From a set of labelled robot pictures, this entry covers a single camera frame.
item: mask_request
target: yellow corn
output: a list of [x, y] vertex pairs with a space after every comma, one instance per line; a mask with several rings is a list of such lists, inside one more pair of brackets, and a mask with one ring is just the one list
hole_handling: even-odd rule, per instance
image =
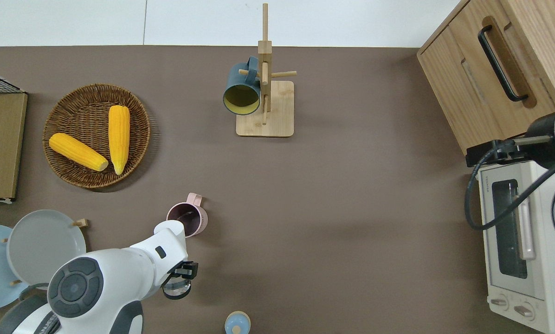
[[121, 175], [129, 157], [129, 109], [112, 106], [108, 110], [108, 147], [115, 173]]
[[101, 172], [108, 166], [103, 156], [70, 135], [55, 133], [49, 139], [49, 146], [58, 154], [95, 171]]

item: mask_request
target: pink mug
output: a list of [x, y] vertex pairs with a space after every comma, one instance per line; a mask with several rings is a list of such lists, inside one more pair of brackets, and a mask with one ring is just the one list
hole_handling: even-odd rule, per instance
[[207, 212], [201, 207], [201, 195], [189, 193], [187, 201], [170, 208], [167, 220], [178, 220], [185, 226], [185, 237], [201, 233], [207, 226]]

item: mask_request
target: teal mug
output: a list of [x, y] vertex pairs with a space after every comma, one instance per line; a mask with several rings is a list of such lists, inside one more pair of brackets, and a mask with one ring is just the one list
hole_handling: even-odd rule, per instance
[[[237, 115], [248, 115], [255, 112], [260, 103], [261, 84], [257, 78], [259, 59], [249, 57], [247, 63], [238, 63], [230, 69], [224, 105]], [[247, 70], [248, 74], [240, 74], [239, 70]]]

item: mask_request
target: mug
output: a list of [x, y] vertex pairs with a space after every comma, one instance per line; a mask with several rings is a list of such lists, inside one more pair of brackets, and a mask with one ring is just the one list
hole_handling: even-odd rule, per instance
[[[247, 63], [238, 63], [230, 69], [223, 100], [226, 108], [237, 115], [252, 114], [261, 104], [258, 65], [259, 59], [251, 56]], [[240, 74], [239, 70], [248, 70], [248, 74]]]
[[185, 227], [185, 237], [201, 233], [207, 226], [207, 212], [201, 207], [201, 195], [190, 193], [187, 201], [171, 207], [167, 220], [178, 220]]

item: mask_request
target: white wall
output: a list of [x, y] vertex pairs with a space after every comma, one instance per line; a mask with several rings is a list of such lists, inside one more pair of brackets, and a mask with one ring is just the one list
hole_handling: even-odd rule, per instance
[[0, 0], [0, 46], [419, 47], [459, 0]]

